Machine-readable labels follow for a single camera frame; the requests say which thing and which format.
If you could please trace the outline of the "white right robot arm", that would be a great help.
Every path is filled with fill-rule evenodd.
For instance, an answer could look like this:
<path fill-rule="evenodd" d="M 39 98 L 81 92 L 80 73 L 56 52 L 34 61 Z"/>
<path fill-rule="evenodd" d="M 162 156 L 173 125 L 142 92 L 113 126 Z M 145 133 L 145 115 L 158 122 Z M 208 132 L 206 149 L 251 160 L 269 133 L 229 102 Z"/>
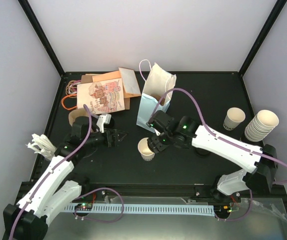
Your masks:
<path fill-rule="evenodd" d="M 240 167 L 236 172 L 217 176 L 212 186 L 206 186 L 206 193 L 202 193 L 200 198 L 226 203 L 237 192 L 271 193 L 278 169 L 277 163 L 270 159 L 277 155 L 273 146 L 267 144 L 260 147 L 239 142 L 213 129 L 207 130 L 189 116 L 175 120 L 161 110 L 154 113 L 146 125 L 155 131 L 147 140 L 148 149 L 155 154 L 168 146 L 194 148 L 200 156 L 213 153 Z"/>

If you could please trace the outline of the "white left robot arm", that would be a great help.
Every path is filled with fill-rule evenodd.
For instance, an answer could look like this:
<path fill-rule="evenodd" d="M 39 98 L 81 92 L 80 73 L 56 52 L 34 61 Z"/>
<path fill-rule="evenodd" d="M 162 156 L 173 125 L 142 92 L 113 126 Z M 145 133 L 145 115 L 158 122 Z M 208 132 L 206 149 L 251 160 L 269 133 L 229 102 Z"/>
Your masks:
<path fill-rule="evenodd" d="M 108 113 L 79 116 L 34 186 L 3 210 L 4 239 L 42 240 L 50 224 L 73 200 L 87 199 L 91 187 L 87 177 L 71 174 L 74 167 L 98 146 L 116 147 L 126 133 L 113 128 Z"/>

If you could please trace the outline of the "brown pulp cup carrier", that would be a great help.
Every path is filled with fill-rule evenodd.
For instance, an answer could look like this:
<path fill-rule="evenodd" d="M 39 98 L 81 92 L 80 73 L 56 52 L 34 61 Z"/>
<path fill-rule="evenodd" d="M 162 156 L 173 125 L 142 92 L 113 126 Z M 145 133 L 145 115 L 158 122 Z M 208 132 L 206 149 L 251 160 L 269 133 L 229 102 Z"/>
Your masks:
<path fill-rule="evenodd" d="M 88 125 L 89 114 L 84 108 L 72 110 L 68 114 L 68 122 L 71 127 Z"/>

